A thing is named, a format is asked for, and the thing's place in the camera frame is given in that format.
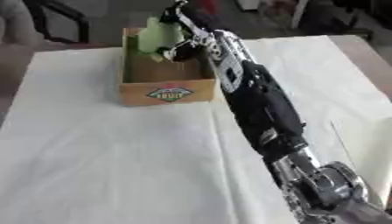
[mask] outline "robotic hand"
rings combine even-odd
[[[362,179],[346,165],[320,165],[303,138],[304,125],[267,69],[256,64],[232,32],[211,28],[208,16],[178,0],[161,17],[179,23],[185,41],[160,49],[168,60],[186,60],[206,49],[244,136],[262,155],[290,210],[301,223],[387,224],[392,218],[367,203]]]

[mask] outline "cardboard box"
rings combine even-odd
[[[205,57],[186,62],[156,62],[137,50],[140,29],[124,29],[119,91],[124,105],[204,102],[214,97],[214,73]]]

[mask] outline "chair leg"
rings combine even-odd
[[[89,42],[89,23],[82,13],[56,0],[45,0],[43,1],[43,6],[65,18],[73,20],[78,25],[79,42]]]

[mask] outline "table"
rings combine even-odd
[[[373,50],[359,38],[354,37],[331,37],[332,41],[365,73],[367,77],[386,95],[390,97],[390,67]],[[11,70],[16,77],[22,75],[23,71]]]

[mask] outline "white sheet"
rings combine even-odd
[[[287,89],[325,162],[349,160],[331,121],[390,115],[385,96],[327,38],[247,45]],[[0,131],[0,223],[296,223],[223,101],[122,107],[120,56],[34,57]]]

